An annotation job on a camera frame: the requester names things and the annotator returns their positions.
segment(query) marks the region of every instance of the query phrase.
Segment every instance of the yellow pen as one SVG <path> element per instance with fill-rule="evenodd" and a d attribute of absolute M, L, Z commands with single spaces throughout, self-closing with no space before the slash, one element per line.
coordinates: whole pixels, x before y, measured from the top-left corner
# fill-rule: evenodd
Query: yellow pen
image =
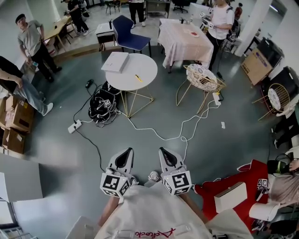
<path fill-rule="evenodd" d="M 135 76 L 140 82 L 142 82 L 142 80 L 139 78 L 139 76 L 137 76 L 137 75 L 135 75 Z"/>

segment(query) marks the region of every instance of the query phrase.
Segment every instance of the white power cord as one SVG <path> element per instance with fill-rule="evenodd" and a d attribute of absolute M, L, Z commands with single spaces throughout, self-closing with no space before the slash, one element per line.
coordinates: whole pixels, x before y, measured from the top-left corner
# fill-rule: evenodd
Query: white power cord
<path fill-rule="evenodd" d="M 91 123 L 91 122 L 93 122 L 93 120 L 91 120 L 91 121 L 84 121 L 84 120 L 80 120 L 81 122 L 85 122 L 85 123 Z"/>
<path fill-rule="evenodd" d="M 131 124 L 133 125 L 133 127 L 134 127 L 136 130 L 152 130 L 152 131 L 154 131 L 155 134 L 156 134 L 160 139 L 162 139 L 163 141 L 175 140 L 175 139 L 180 138 L 181 141 L 186 142 L 186 150 L 185 150 L 185 155 L 184 155 L 184 159 L 183 159 L 183 161 L 185 161 L 186 154 L 187 154 L 187 148 L 188 148 L 188 141 L 191 140 L 191 139 L 193 139 L 193 137 L 194 137 L 194 135 L 195 135 L 195 131 L 196 131 L 198 122 L 199 122 L 201 119 L 206 119 L 206 118 L 208 117 L 208 115 L 209 115 L 209 109 L 217 109 L 217 108 L 219 108 L 219 105 L 218 105 L 217 107 L 209 107 L 210 103 L 212 103 L 212 102 L 215 102 L 215 101 L 212 100 L 212 101 L 209 102 L 209 104 L 207 105 L 207 109 L 201 114 L 201 116 L 194 115 L 192 118 L 183 121 L 183 122 L 182 122 L 182 127 L 181 127 L 181 132 L 179 133 L 179 136 L 178 136 L 178 137 L 175 137 L 175 138 L 171 138 L 171 139 L 164 139 L 164 138 L 162 138 L 160 135 L 157 134 L 157 132 L 156 132 L 153 128 L 138 129 L 138 128 L 135 127 L 135 125 L 133 124 L 133 122 L 132 122 L 129 118 L 128 118 L 128 120 L 131 122 Z M 193 118 L 199 118 L 199 119 L 198 119 L 198 121 L 196 122 L 196 125 L 195 125 L 195 128 L 194 128 L 192 137 L 191 137 L 190 139 L 187 139 L 185 136 L 181 136 L 181 135 L 182 135 L 182 131 L 183 131 L 183 126 L 184 126 L 184 123 L 185 123 L 185 122 L 188 122 L 188 121 L 192 120 Z"/>

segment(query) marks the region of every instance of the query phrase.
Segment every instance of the round wire basket stool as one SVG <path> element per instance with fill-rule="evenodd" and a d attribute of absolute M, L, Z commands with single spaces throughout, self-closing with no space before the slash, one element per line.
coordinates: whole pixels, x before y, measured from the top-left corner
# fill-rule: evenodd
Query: round wire basket stool
<path fill-rule="evenodd" d="M 274 83 L 269 87 L 268 94 L 266 96 L 256 101 L 253 101 L 252 103 L 258 102 L 262 99 L 263 99 L 263 103 L 269 100 L 272 105 L 272 109 L 269 109 L 269 111 L 261 118 L 259 118 L 258 121 L 260 121 L 268 114 L 272 113 L 274 110 L 283 112 L 284 107 L 291 101 L 289 92 L 286 90 L 286 88 L 283 85 L 278 83 Z"/>
<path fill-rule="evenodd" d="M 191 64 L 189 66 L 184 65 L 186 69 L 187 79 L 180 85 L 176 94 L 176 103 L 177 106 L 181 103 L 182 99 L 186 95 L 187 91 L 191 87 L 191 85 L 201 89 L 204 91 L 204 100 L 197 111 L 197 114 L 202 110 L 205 105 L 206 98 L 208 97 L 210 92 L 220 92 L 226 85 L 220 79 L 218 79 L 210 70 L 198 64 Z M 183 94 L 182 98 L 178 102 L 178 91 L 183 86 L 183 84 L 189 81 L 190 84 Z"/>

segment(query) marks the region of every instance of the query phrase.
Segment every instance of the black pants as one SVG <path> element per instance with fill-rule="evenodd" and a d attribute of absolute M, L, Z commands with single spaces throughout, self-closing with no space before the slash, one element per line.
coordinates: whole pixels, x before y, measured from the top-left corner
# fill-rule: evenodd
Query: black pants
<path fill-rule="evenodd" d="M 134 24 L 136 24 L 136 10 L 137 10 L 137 13 L 138 13 L 139 22 L 144 21 L 143 6 L 144 6 L 143 2 L 141 2 L 141 3 L 129 2 L 131 20 L 134 22 Z"/>
<path fill-rule="evenodd" d="M 77 28 L 77 32 L 86 32 L 88 31 L 88 26 L 86 25 L 86 23 L 83 21 L 82 17 L 78 18 L 78 19 L 72 19 L 76 28 Z"/>
<path fill-rule="evenodd" d="M 283 118 L 274 129 L 275 133 L 278 133 L 282 131 L 283 129 L 286 129 L 285 133 L 277 140 L 276 146 L 279 147 L 282 143 L 288 142 L 291 140 L 292 137 L 299 134 L 299 125 L 297 122 L 296 114 L 295 112 L 291 114 L 289 118 Z"/>
<path fill-rule="evenodd" d="M 287 236 L 297 229 L 298 220 L 283 220 L 271 224 L 271 234 Z"/>
<path fill-rule="evenodd" d="M 34 56 L 31 57 L 31 59 L 34 62 L 38 63 L 38 69 L 41 71 L 41 73 L 45 76 L 46 79 L 49 79 L 51 77 L 51 73 L 46 67 L 44 61 L 51 68 L 52 71 L 55 71 L 57 68 L 53 58 L 50 56 L 48 52 L 48 49 L 45 47 L 43 43 L 41 44 L 40 49 L 35 53 Z"/>
<path fill-rule="evenodd" d="M 214 46 L 214 51 L 213 51 L 213 55 L 212 55 L 212 59 L 211 59 L 210 67 L 209 67 L 209 70 L 212 70 L 212 66 L 215 62 L 217 52 L 218 52 L 221 44 L 223 43 L 224 39 L 223 40 L 216 39 L 216 38 L 212 37 L 209 32 L 207 32 L 206 36 L 208 37 L 208 39 Z"/>

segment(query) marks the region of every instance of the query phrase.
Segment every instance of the round white table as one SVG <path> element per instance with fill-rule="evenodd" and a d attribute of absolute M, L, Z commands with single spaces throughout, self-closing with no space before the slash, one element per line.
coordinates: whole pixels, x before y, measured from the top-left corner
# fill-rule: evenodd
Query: round white table
<path fill-rule="evenodd" d="M 121 91 L 121 98 L 124 104 L 126 116 L 128 118 L 131 118 L 138 111 L 154 101 L 151 94 L 149 94 L 150 97 L 148 97 L 138 94 L 137 92 L 139 89 L 144 87 L 147 87 L 147 90 L 149 91 L 148 85 L 156 78 L 157 73 L 158 67 L 156 62 L 147 55 L 137 53 L 129 54 L 129 59 L 121 73 L 106 72 L 106 79 L 109 84 Z M 134 99 L 130 110 L 128 110 L 127 106 L 126 93 L 123 95 L 123 91 L 134 94 Z M 131 113 L 136 95 L 148 98 L 150 99 L 150 102 L 134 113 Z"/>

